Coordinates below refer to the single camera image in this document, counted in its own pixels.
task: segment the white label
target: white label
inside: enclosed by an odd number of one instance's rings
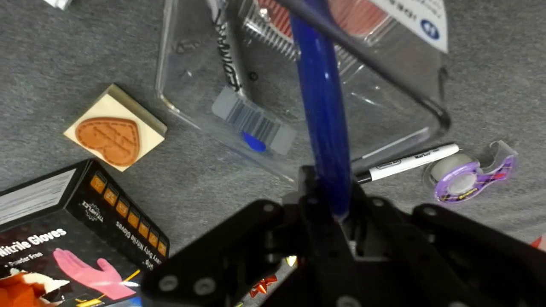
[[[443,0],[371,0],[433,48],[446,53]]]
[[[241,101],[231,89],[224,87],[211,106],[211,113],[230,123],[236,132],[243,132],[262,142],[265,149],[286,156],[296,132],[267,115],[255,104]]]
[[[0,226],[57,205],[74,169],[0,197]]]

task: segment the gray carpet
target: gray carpet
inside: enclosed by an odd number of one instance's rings
[[[508,183],[455,210],[530,241],[546,232],[546,6],[456,0],[446,7],[453,127],[439,142],[479,152],[504,139],[520,154]],[[153,93],[160,23],[158,0],[74,0],[66,12],[38,0],[0,4],[0,190],[86,159],[61,133],[112,82],[168,127],[166,142],[134,168],[108,171],[161,226],[173,249],[250,200],[279,200],[291,190],[161,110]],[[404,210],[429,202],[421,171],[366,191]]]

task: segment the plastic box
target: plastic box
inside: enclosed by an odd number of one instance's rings
[[[284,24],[274,21],[277,9],[265,6],[270,0],[231,0],[223,6],[219,19],[228,12],[233,43],[218,36],[211,19],[214,14],[204,0],[165,0],[156,93],[172,115],[202,132],[202,137],[293,181],[300,166],[311,164],[294,69],[296,50],[281,33]],[[366,28],[358,40],[381,65],[426,93],[427,106],[422,108],[337,48],[352,171],[405,152],[448,127],[441,103],[441,55],[436,50],[388,17]],[[236,45],[240,55],[228,53],[224,58],[218,45]],[[233,87],[228,84],[236,84],[233,79],[248,93],[230,91]]]

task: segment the orange stamp pad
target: orange stamp pad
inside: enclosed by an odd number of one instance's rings
[[[110,86],[64,137],[124,171],[163,142],[166,128],[119,87]]]
[[[74,137],[86,149],[98,151],[103,161],[115,166],[131,166],[137,157],[137,128],[127,120],[91,118],[76,127]]]

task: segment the label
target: label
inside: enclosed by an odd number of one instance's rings
[[[443,0],[371,0],[429,46],[446,53]]]
[[[255,104],[241,101],[231,89],[224,87],[211,106],[211,113],[230,123],[236,132],[243,132],[262,142],[269,151],[286,156],[296,132],[267,115]]]
[[[85,210],[86,220],[103,224],[103,217],[102,217],[102,214],[100,214],[96,205],[81,202],[81,207]]]
[[[115,222],[115,229],[136,248],[139,249],[148,260],[151,260],[154,265],[160,265],[160,260],[154,256],[153,251],[148,249],[146,244],[143,244],[134,234],[131,234],[122,224]]]
[[[40,246],[49,241],[56,241],[59,237],[64,237],[67,232],[64,229],[54,229],[45,234],[32,234],[25,241],[13,241],[9,244],[0,246],[0,258],[6,258],[11,255],[18,255],[25,249],[30,249],[32,246]]]
[[[241,82],[240,82],[240,70],[236,70],[238,58],[233,58],[233,48],[235,43],[230,41],[230,33],[228,33],[228,24],[218,24],[216,33],[218,33],[218,53],[223,64],[223,72],[226,84],[235,91],[241,91]]]
[[[57,205],[74,169],[0,197],[0,226]]]

